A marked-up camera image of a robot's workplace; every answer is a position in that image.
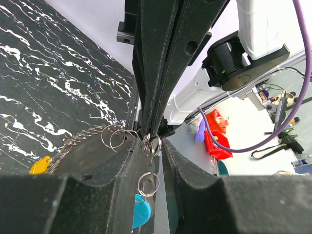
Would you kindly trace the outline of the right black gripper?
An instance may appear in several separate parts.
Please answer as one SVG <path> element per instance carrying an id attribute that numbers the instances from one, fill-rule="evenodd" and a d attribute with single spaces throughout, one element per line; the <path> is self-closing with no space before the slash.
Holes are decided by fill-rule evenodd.
<path id="1" fill-rule="evenodd" d="M 178 2 L 125 0 L 117 42 L 134 44 L 133 69 L 142 107 L 143 136 L 157 134 L 173 89 L 211 39 L 210 27 L 225 4 L 225 0 L 185 0 L 169 46 Z"/>

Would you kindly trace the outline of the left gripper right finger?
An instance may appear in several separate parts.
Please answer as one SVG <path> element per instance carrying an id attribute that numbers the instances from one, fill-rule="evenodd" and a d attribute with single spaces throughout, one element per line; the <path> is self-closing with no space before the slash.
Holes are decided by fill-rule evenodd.
<path id="1" fill-rule="evenodd" d="M 162 163 L 173 234 L 309 234 L 308 175 L 216 177 L 185 158 L 167 139 Z"/>

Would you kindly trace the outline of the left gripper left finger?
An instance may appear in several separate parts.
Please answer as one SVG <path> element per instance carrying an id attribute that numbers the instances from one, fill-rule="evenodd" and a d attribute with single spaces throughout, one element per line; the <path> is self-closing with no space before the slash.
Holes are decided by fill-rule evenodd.
<path id="1" fill-rule="evenodd" d="M 79 179 L 69 175 L 3 175 L 3 234 L 129 234 L 141 152 L 129 140 Z"/>

